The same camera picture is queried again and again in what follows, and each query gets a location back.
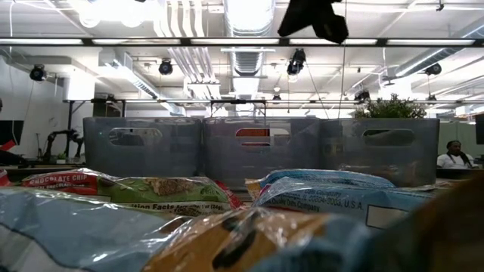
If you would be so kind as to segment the blue granola bar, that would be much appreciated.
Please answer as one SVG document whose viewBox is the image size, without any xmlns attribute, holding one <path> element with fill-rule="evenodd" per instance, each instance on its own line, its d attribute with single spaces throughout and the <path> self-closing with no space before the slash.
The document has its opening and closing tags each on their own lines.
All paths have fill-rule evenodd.
<svg viewBox="0 0 484 272">
<path fill-rule="evenodd" d="M 317 181 L 335 184 L 348 184 L 360 187 L 381 187 L 395 188 L 396 186 L 385 178 L 362 174 L 358 172 L 348 172 L 339 170 L 320 170 L 320 169 L 283 169 L 270 172 L 264 178 L 246 179 L 247 188 L 256 187 L 262 189 L 268 184 L 282 178 L 292 178 L 299 181 Z"/>
<path fill-rule="evenodd" d="M 282 178 L 253 201 L 254 206 L 306 213 L 346 215 L 382 230 L 434 197 L 402 188 L 363 187 Z"/>
</svg>

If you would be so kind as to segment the dark multicolour granola bar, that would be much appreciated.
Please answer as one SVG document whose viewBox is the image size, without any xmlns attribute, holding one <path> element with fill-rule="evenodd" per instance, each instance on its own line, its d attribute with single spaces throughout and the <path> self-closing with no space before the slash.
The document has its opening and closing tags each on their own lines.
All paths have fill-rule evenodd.
<svg viewBox="0 0 484 272">
<path fill-rule="evenodd" d="M 452 188 L 455 185 L 454 182 L 450 181 L 443 181 L 443 182 L 437 182 L 435 184 L 427 184 L 427 185 L 421 185 L 417 187 L 399 187 L 399 190 L 405 190 L 405 191 L 416 191 L 416 192 L 430 192 L 434 190 L 445 190 Z"/>
</svg>

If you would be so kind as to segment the black overhead light bar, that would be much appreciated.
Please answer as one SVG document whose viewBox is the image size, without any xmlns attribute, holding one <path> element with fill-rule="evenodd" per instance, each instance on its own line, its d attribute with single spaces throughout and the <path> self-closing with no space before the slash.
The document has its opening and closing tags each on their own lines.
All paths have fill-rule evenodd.
<svg viewBox="0 0 484 272">
<path fill-rule="evenodd" d="M 484 39 L 347 39 L 344 47 L 357 48 L 484 48 Z M 0 37 L 0 46 L 85 47 L 338 47 L 336 42 L 313 38 L 40 38 Z"/>
</svg>

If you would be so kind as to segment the green artificial potted plant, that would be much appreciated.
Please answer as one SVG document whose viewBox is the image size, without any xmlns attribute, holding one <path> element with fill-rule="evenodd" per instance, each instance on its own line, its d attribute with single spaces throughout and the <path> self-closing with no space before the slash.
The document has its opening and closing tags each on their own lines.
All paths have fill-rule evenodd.
<svg viewBox="0 0 484 272">
<path fill-rule="evenodd" d="M 408 98 L 400 99 L 397 94 L 391 94 L 389 100 L 368 100 L 357 107 L 354 113 L 355 118 L 369 119 L 423 119 L 426 115 L 422 104 Z"/>
</svg>

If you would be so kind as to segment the grey translucent plastic bin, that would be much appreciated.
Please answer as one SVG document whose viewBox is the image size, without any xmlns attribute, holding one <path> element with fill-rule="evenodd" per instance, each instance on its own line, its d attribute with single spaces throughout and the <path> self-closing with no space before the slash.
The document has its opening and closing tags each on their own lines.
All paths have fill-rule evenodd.
<svg viewBox="0 0 484 272">
<path fill-rule="evenodd" d="M 85 163 L 122 178 L 196 176 L 201 132 L 201 121 L 190 117 L 86 117 Z"/>
<path fill-rule="evenodd" d="M 321 120 L 308 117 L 212 117 L 203 120 L 205 175 L 231 189 L 275 170 L 320 167 Z M 270 147 L 243 147 L 240 128 L 269 128 Z"/>
<path fill-rule="evenodd" d="M 436 182 L 438 119 L 321 122 L 321 167 L 375 175 L 397 187 Z"/>
</svg>

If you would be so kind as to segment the red background box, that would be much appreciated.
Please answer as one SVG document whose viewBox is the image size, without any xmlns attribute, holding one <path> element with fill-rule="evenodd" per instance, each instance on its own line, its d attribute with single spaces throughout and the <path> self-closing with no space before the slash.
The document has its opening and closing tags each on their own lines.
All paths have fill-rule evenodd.
<svg viewBox="0 0 484 272">
<path fill-rule="evenodd" d="M 235 133 L 235 139 L 243 147 L 270 147 L 269 128 L 240 128 Z"/>
</svg>

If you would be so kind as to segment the black monitor screen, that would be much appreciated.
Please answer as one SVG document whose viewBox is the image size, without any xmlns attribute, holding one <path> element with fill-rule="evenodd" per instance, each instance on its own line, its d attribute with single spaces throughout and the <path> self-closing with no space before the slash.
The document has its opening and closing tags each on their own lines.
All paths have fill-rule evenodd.
<svg viewBox="0 0 484 272">
<path fill-rule="evenodd" d="M 475 116 L 476 143 L 484 145 L 484 113 Z"/>
<path fill-rule="evenodd" d="M 0 120 L 0 145 L 10 141 L 19 145 L 22 138 L 24 121 Z"/>
</svg>

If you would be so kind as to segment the person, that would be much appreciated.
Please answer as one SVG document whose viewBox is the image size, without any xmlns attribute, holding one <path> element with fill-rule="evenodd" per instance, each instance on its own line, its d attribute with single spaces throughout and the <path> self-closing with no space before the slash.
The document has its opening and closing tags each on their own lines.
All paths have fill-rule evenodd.
<svg viewBox="0 0 484 272">
<path fill-rule="evenodd" d="M 461 150 L 461 142 L 454 140 L 446 144 L 447 152 L 439 155 L 436 161 L 437 168 L 446 169 L 473 169 L 473 157 Z"/>
</svg>

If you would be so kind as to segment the black background equipment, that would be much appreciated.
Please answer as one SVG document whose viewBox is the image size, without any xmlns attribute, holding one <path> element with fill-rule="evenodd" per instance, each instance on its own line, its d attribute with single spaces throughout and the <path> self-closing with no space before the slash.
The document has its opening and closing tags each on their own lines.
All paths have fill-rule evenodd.
<svg viewBox="0 0 484 272">
<path fill-rule="evenodd" d="M 18 168 L 28 168 L 29 162 L 22 156 L 0 150 L 0 166 L 17 166 Z"/>
</svg>

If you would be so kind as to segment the round silver air duct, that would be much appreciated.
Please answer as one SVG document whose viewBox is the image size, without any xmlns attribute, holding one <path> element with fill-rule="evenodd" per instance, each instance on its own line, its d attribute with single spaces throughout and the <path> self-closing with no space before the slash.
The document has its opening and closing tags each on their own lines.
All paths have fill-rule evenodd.
<svg viewBox="0 0 484 272">
<path fill-rule="evenodd" d="M 276 0 L 222 0 L 225 28 L 231 38 L 261 38 L 271 32 Z M 237 99 L 253 99 L 259 89 L 265 53 L 261 48 L 233 48 L 232 88 Z"/>
</svg>

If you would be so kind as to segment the long silver air duct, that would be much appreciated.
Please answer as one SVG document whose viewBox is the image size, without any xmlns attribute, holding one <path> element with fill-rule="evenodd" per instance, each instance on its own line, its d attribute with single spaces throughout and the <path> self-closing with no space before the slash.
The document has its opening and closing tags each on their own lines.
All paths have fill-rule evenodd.
<svg viewBox="0 0 484 272">
<path fill-rule="evenodd" d="M 470 25 L 465 26 L 463 29 L 454 33 L 450 39 L 468 39 L 471 41 L 471 45 L 477 39 L 484 39 L 484 17 L 472 22 Z M 423 53 L 413 57 L 406 63 L 403 63 L 396 68 L 390 70 L 388 76 L 382 78 L 383 81 L 392 81 L 400 78 L 404 78 L 423 71 L 426 68 L 435 65 L 441 60 L 452 56 L 466 48 L 466 45 L 452 45 L 444 43 L 443 46 L 433 45 L 430 49 Z"/>
</svg>

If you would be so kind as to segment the white rectangular air duct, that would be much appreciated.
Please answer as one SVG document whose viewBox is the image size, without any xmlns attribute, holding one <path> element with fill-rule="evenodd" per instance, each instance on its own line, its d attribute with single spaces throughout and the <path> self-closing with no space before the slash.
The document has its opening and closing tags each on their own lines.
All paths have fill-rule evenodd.
<svg viewBox="0 0 484 272">
<path fill-rule="evenodd" d="M 107 67 L 110 73 L 127 81 L 133 88 L 135 88 L 145 104 L 156 103 L 170 112 L 172 116 L 185 116 L 186 110 L 175 104 L 172 98 L 166 96 L 160 89 L 143 76 L 134 66 L 133 56 L 124 51 L 121 54 L 115 51 L 106 52 L 103 57 L 99 58 L 99 63 Z"/>
</svg>

